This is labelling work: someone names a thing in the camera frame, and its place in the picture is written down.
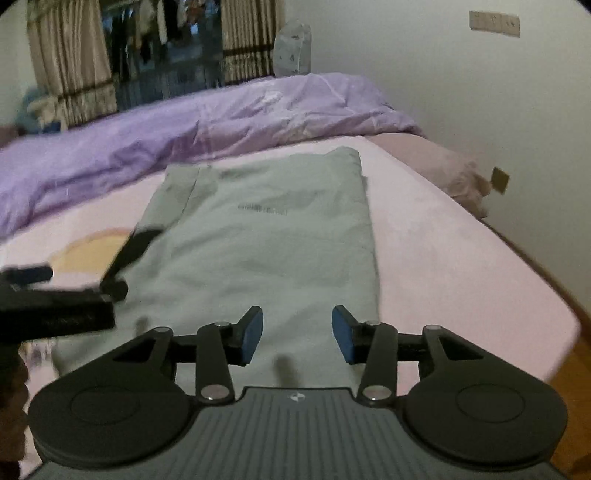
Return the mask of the person's left hand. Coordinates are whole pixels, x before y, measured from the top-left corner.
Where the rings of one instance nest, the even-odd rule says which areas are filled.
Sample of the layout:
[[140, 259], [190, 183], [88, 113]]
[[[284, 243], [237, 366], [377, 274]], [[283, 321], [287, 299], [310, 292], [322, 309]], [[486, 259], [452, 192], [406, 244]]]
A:
[[29, 371], [16, 340], [1, 343], [1, 478], [18, 479], [26, 452]]

